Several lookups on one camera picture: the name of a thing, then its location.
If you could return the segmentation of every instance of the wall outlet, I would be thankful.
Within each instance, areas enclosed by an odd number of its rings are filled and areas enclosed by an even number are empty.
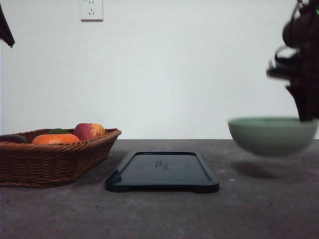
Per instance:
[[[85,20],[103,20],[103,0],[80,0],[80,18]]]

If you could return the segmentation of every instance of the green bowl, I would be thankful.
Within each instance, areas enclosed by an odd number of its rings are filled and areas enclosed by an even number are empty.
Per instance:
[[[318,121],[298,118],[237,118],[228,121],[234,141],[261,156],[286,156],[306,149],[312,142]]]

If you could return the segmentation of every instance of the red apple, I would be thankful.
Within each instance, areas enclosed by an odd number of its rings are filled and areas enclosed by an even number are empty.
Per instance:
[[[87,140],[104,136],[105,130],[103,126],[98,123],[80,123],[75,127],[73,134],[80,140]]]

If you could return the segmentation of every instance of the gray countertop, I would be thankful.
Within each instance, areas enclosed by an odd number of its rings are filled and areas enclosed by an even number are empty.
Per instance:
[[[106,177],[139,150],[197,151],[220,190],[106,191]],[[232,140],[117,140],[72,185],[0,190],[3,239],[318,239],[319,141],[301,154],[263,158]]]

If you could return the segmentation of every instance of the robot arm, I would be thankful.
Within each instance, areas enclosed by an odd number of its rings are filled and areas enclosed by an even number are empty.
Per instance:
[[[300,16],[295,19],[297,10]],[[280,48],[267,74],[290,81],[287,90],[295,100],[300,121],[319,118],[319,0],[310,0],[307,5],[297,0],[292,19],[284,27],[283,40],[296,53],[281,58]]]

